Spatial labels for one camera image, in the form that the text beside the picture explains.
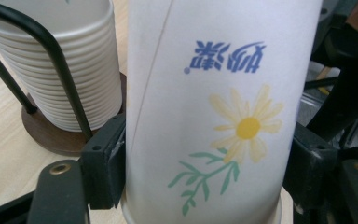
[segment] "light wood surface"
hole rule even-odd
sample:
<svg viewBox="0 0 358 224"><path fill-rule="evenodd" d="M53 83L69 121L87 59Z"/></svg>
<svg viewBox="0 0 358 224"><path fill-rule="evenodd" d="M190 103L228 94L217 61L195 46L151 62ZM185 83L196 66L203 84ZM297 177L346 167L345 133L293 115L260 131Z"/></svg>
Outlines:
<svg viewBox="0 0 358 224"><path fill-rule="evenodd" d="M127 0L114 0L120 71L127 74ZM0 205L35 189L40 171L52 162L74 159L39 146L21 122L21 105L0 79ZM292 203L283 190L282 224L291 224ZM91 223L126 223L121 208L91 211Z"/></svg>

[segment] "flower center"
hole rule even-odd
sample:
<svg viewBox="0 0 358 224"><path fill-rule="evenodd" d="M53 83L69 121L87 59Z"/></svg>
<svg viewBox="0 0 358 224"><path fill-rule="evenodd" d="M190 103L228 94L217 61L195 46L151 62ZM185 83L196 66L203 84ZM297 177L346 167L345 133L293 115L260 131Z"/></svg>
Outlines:
<svg viewBox="0 0 358 224"><path fill-rule="evenodd" d="M237 136L241 139L251 139L257 135L260 128L258 119L252 117L243 119L237 126Z"/></svg>

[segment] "logo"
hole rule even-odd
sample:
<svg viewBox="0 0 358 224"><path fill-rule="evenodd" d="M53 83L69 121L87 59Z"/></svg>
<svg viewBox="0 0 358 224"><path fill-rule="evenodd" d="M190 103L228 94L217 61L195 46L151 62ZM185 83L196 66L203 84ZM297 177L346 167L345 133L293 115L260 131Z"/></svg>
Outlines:
<svg viewBox="0 0 358 224"><path fill-rule="evenodd" d="M255 73L260 67L265 47L263 42L255 42L229 53L230 44L223 42L214 44L212 41L204 43L198 40L197 47L194 49L197 55L191 59L190 66L185 68L185 73L189 74L192 69L221 71L224 68L231 73Z"/></svg>

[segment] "wooden base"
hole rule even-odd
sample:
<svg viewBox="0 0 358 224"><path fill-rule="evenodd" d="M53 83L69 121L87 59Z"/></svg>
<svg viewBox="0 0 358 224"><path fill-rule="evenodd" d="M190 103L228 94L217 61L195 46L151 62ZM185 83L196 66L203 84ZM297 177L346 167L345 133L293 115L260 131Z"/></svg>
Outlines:
<svg viewBox="0 0 358 224"><path fill-rule="evenodd" d="M124 113L127 99L127 77L120 74L123 105L119 113ZM86 145L83 133L67 132L54 126L40 110L34 114L27 114L24 107L21 110L22 123L25 130L43 148L65 156L80 156L81 149Z"/></svg>

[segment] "flower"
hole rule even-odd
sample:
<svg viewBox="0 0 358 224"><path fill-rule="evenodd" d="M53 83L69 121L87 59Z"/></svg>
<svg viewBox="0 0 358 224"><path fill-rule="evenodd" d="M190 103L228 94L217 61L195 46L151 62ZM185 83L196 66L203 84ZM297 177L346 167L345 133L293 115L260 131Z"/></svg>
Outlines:
<svg viewBox="0 0 358 224"><path fill-rule="evenodd" d="M277 133L282 122L273 119L282 109L283 104L272 104L269 99L269 86L263 85L255 99L255 107L251 108L249 102L243 102L240 94L231 90L232 106L218 95L210 96L213 109L227 119L228 124L220 125L214 129L221 132L233 131L229 137L211 143L212 148L225 148L227 154L224 162L243 162L246 149L249 150L253 162L259 162L267 154L267 146L259 137L260 133Z"/></svg>

